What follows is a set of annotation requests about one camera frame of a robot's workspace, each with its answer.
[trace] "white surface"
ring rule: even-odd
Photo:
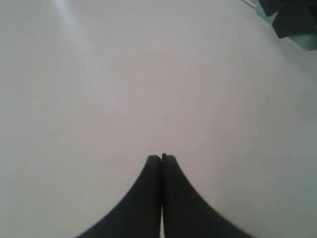
[[[0,235],[73,237],[174,154],[256,237],[317,233],[317,55],[236,0],[0,3]]]

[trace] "floor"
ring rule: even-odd
[[[74,237],[149,154],[261,238],[317,233],[317,53],[239,0],[0,3],[0,234]]]

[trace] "white floor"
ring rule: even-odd
[[[0,3],[0,236],[71,238],[174,154],[258,238],[317,234],[317,53],[238,0]]]

